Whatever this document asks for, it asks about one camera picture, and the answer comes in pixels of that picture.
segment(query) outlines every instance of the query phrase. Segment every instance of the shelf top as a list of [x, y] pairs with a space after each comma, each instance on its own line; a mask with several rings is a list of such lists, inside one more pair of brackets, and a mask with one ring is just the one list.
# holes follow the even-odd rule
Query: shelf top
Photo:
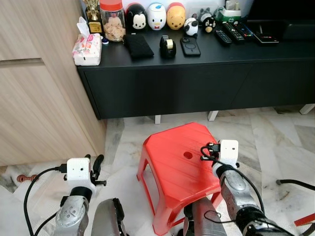
[[[98, 66], [79, 66], [79, 70], [103, 70], [112, 67], [182, 67], [191, 65], [235, 64], [274, 61], [299, 61], [315, 59], [313, 41], [285, 41], [275, 46], [259, 46], [255, 42], [238, 45], [232, 43], [222, 46], [213, 33], [198, 31], [197, 43], [201, 51], [200, 57], [185, 57], [180, 39], [185, 36], [183, 30], [171, 30], [167, 27], [159, 31], [146, 30], [138, 32], [143, 35], [154, 52], [152, 58], [132, 59], [122, 42], [110, 42], [102, 46], [101, 62]], [[163, 59], [159, 54], [159, 41], [162, 35], [168, 35], [176, 43], [177, 53], [173, 59]]]

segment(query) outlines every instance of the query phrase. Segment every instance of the smartphone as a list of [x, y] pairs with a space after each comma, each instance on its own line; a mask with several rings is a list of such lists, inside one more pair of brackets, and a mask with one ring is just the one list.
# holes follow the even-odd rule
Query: smartphone
[[197, 57], [201, 55], [197, 41], [193, 37], [183, 37], [181, 39], [183, 53], [187, 57]]

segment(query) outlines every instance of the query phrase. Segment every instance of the black remote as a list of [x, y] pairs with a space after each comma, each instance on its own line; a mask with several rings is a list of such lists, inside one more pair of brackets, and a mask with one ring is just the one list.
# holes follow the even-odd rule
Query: black remote
[[228, 22], [222, 24], [224, 31], [236, 42], [244, 43], [244, 37], [234, 28], [234, 26]]
[[216, 30], [215, 36], [223, 45], [230, 45], [232, 40], [222, 30]]
[[245, 24], [240, 22], [234, 27], [246, 40], [254, 39], [254, 33]]

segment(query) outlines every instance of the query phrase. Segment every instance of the cabinet leg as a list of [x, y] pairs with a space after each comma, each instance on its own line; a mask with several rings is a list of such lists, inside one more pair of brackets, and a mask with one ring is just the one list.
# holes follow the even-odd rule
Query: cabinet leg
[[306, 104], [304, 107], [302, 107], [302, 109], [300, 110], [300, 113], [302, 115], [306, 115], [314, 107], [315, 107], [315, 104]]
[[208, 114], [208, 121], [214, 121], [219, 111], [211, 111]]
[[161, 124], [161, 115], [154, 116], [154, 124]]

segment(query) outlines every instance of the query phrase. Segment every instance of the mickey mouse figure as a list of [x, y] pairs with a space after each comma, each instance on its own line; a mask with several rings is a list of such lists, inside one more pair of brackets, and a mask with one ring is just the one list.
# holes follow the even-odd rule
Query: mickey mouse figure
[[212, 32], [213, 28], [216, 27], [216, 20], [212, 17], [209, 7], [206, 10], [200, 10], [199, 21], [207, 33]]
[[130, 29], [142, 30], [146, 26], [146, 10], [141, 4], [132, 3], [126, 11], [127, 23]]
[[184, 31], [187, 35], [197, 37], [199, 22], [193, 16], [188, 18], [184, 23]]

